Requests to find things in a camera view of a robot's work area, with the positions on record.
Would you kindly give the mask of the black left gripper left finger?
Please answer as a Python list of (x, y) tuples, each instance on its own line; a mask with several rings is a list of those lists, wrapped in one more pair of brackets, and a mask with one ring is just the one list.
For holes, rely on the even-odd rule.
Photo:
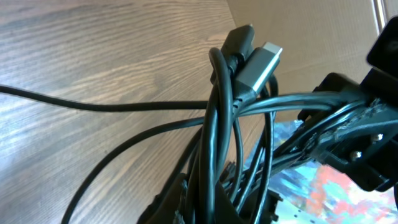
[(198, 175), (171, 175), (137, 223), (198, 223), (195, 197), (188, 196), (191, 180), (194, 184), (197, 183)]

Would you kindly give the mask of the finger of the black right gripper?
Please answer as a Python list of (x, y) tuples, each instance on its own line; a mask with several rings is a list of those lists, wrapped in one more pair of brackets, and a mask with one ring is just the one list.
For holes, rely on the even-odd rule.
[(384, 192), (397, 184), (397, 108), (369, 109), (352, 124), (315, 137), (305, 150), (361, 189)]
[(369, 91), (346, 75), (329, 73), (314, 90), (314, 93), (336, 93), (336, 103), (330, 110), (302, 110), (297, 118), (301, 121), (358, 121), (367, 116), (370, 105)]

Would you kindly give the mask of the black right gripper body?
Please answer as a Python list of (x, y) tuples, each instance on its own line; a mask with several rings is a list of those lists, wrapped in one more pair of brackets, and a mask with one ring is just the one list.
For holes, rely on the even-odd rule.
[(372, 69), (361, 86), (386, 101), (397, 103), (397, 16), (386, 24), (366, 60)]

